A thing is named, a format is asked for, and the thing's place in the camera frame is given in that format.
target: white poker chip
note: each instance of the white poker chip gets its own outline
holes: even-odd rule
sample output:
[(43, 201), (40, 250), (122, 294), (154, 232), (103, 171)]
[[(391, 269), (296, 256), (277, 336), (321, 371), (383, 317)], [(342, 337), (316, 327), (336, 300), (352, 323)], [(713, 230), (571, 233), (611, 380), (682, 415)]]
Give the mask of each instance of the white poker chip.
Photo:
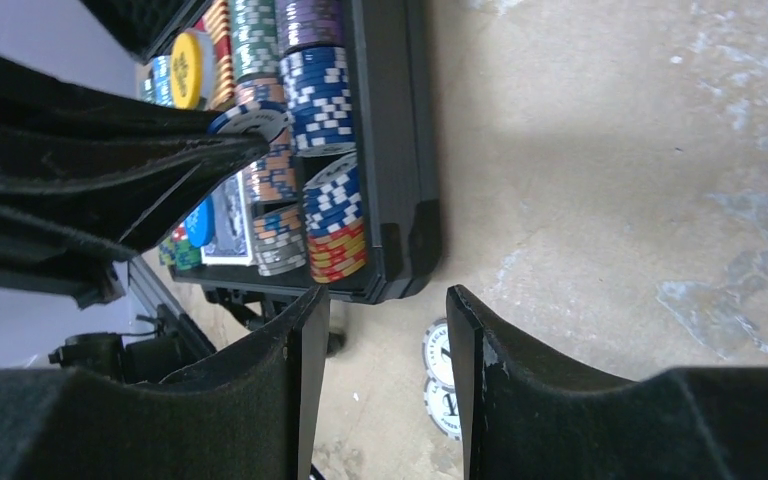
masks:
[(432, 323), (425, 331), (425, 338), (422, 339), (422, 361), (429, 377), (437, 380), (443, 388), (455, 391), (449, 325), (445, 318)]
[(327, 223), (327, 224), (322, 224), (321, 222), (308, 222), (307, 223), (308, 234), (310, 234), (314, 238), (325, 237), (327, 235), (331, 235), (332, 233), (339, 232), (340, 230), (346, 228), (347, 226), (355, 223), (356, 221), (362, 218), (363, 218), (363, 213), (356, 212), (356, 213), (346, 214), (344, 217), (340, 219), (340, 221), (332, 220), (330, 223)]
[(289, 125), (287, 109), (278, 102), (254, 101), (231, 107), (208, 127), (209, 133), (259, 133), (267, 142), (278, 138)]
[(425, 382), (425, 411), (434, 425), (452, 440), (461, 441), (461, 417), (455, 392), (446, 390), (433, 378)]

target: yellow poker chip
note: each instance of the yellow poker chip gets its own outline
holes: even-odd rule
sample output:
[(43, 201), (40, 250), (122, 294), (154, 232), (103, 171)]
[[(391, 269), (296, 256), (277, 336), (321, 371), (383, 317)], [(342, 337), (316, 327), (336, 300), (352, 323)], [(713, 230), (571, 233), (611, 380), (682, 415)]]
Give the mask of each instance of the yellow poker chip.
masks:
[(366, 249), (362, 248), (360, 252), (356, 253), (352, 257), (341, 259), (339, 263), (335, 263), (330, 267), (316, 267), (311, 265), (310, 271), (314, 276), (327, 277), (328, 275), (336, 275), (340, 272), (346, 271), (349, 267), (356, 264), (361, 260), (366, 260)]
[[(308, 243), (311, 244), (311, 249), (312, 250), (319, 251), (319, 246), (321, 246), (321, 245), (333, 244), (333, 242), (336, 242), (337, 240), (339, 240), (339, 239), (341, 239), (341, 238), (343, 238), (343, 237), (345, 237), (347, 235), (350, 235), (350, 234), (355, 234), (355, 235), (352, 235), (353, 237), (357, 236), (356, 231), (358, 229), (363, 231), (363, 218), (358, 218), (354, 222), (348, 224), (347, 226), (341, 228), (340, 230), (337, 230), (336, 232), (334, 232), (334, 233), (332, 233), (330, 235), (325, 235), (325, 236), (322, 236), (322, 237), (315, 237), (315, 238), (314, 237), (308, 237)], [(349, 240), (351, 240), (351, 238), (347, 238), (347, 239), (343, 240), (342, 243), (336, 244), (335, 246), (338, 247), (340, 245), (343, 245), (344, 243), (348, 242)]]
[(205, 72), (206, 60), (213, 61), (212, 56), (205, 58), (204, 39), (205, 34), (195, 31), (186, 31), (175, 39), (172, 46), (172, 55), (170, 63), (172, 64), (172, 75), (170, 76), (170, 86), (172, 90), (172, 100), (178, 108), (194, 109), (199, 106), (199, 102), (204, 98), (202, 96), (202, 87), (205, 83), (213, 83), (213, 71), (209, 72), (210, 80), (206, 81)]
[(363, 268), (363, 266), (366, 265), (366, 258), (363, 258), (361, 260), (358, 260), (357, 263), (354, 265), (346, 268), (342, 272), (335, 273), (333, 275), (317, 275), (316, 273), (313, 274), (313, 281), (316, 283), (322, 283), (322, 284), (328, 284), (328, 283), (334, 283), (338, 280), (342, 280), (344, 278), (348, 278), (350, 275), (357, 273), (358, 270)]
[(363, 230), (361, 230), (360, 234), (357, 235), (356, 237), (348, 240), (346, 243), (342, 245), (337, 245), (331, 250), (311, 250), (310, 259), (313, 262), (313, 264), (316, 265), (317, 267), (328, 266), (328, 265), (318, 265), (318, 263), (330, 260), (332, 258), (337, 258), (337, 257), (351, 257), (352, 255), (357, 253), (356, 251), (354, 251), (354, 249), (357, 248), (358, 245), (366, 245), (366, 238), (363, 235)]
[(327, 258), (325, 260), (311, 259), (310, 264), (313, 267), (316, 267), (317, 269), (330, 268), (335, 265), (341, 265), (346, 260), (354, 258), (361, 252), (365, 252), (365, 251), (366, 251), (366, 242), (364, 242), (363, 239), (361, 239), (359, 243), (357, 243), (356, 245), (353, 245), (351, 248), (349, 248), (348, 250), (345, 250), (342, 253), (335, 254), (333, 257)]

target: poker chip stack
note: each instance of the poker chip stack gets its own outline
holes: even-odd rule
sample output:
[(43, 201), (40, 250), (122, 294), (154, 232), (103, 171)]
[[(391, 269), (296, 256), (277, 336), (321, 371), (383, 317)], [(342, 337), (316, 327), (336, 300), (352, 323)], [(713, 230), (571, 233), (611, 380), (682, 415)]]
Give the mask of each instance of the poker chip stack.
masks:
[(234, 103), (234, 66), (231, 60), (231, 7), (228, 0), (214, 0), (205, 12), (204, 26), (216, 58), (216, 85), (208, 104), (211, 110), (225, 110)]
[(238, 84), (279, 73), (274, 0), (230, 0), (231, 50)]
[(258, 272), (271, 277), (307, 264), (297, 204), (258, 217), (253, 222)]
[(175, 266), (175, 242), (172, 237), (166, 237), (160, 245), (157, 246), (157, 255), (160, 257), (160, 264), (166, 267)]
[(304, 186), (310, 271), (317, 283), (334, 283), (366, 265), (357, 155), (350, 153)]
[(295, 202), (298, 198), (296, 173), (289, 133), (272, 142), (269, 153), (243, 170), (246, 195), (250, 202)]
[(315, 46), (343, 45), (339, 0), (275, 0), (282, 55)]
[(275, 0), (275, 6), (296, 154), (321, 157), (353, 151), (340, 2)]
[(191, 270), (201, 265), (201, 250), (190, 243), (184, 225), (180, 225), (172, 232), (172, 242), (176, 269)]
[(281, 60), (290, 129), (300, 157), (355, 150), (346, 50), (315, 47)]
[(169, 56), (161, 55), (151, 61), (151, 76), (154, 83), (154, 103), (164, 107), (174, 107), (170, 86)]

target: purple poker chip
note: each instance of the purple poker chip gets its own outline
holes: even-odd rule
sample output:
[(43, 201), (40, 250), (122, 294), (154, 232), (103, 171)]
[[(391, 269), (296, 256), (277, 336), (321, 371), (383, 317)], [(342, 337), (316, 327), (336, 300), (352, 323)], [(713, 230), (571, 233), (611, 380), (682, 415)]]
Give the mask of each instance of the purple poker chip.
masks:
[(339, 0), (275, 0), (278, 45), (282, 53), (313, 45), (342, 45)]

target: gray poker chip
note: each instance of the gray poker chip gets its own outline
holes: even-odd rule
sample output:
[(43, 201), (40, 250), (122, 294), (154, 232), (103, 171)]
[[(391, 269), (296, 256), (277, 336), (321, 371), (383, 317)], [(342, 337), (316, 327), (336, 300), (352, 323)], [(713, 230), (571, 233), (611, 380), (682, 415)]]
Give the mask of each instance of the gray poker chip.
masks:
[(280, 266), (269, 265), (267, 267), (263, 264), (259, 264), (257, 266), (257, 271), (262, 277), (274, 277), (275, 275), (281, 275), (282, 273), (292, 272), (293, 270), (304, 267), (307, 264), (307, 260), (302, 255), (293, 258), (296, 260), (290, 263), (282, 264), (281, 262), (278, 262)]
[(287, 261), (302, 253), (304, 253), (304, 245), (299, 241), (275, 250), (255, 252), (254, 256), (257, 258), (258, 263), (277, 263)]
[(449, 326), (445, 318), (437, 320), (425, 331), (422, 339), (422, 361), (428, 376), (446, 390), (455, 391), (455, 374), (449, 349)]
[(458, 397), (446, 390), (433, 378), (425, 382), (425, 411), (447, 437), (461, 441), (461, 417), (458, 411)]
[(286, 247), (291, 243), (298, 243), (302, 241), (301, 229), (293, 230), (291, 232), (281, 233), (272, 238), (267, 239), (255, 239), (254, 250), (256, 252), (267, 252), (275, 250), (276, 248)]

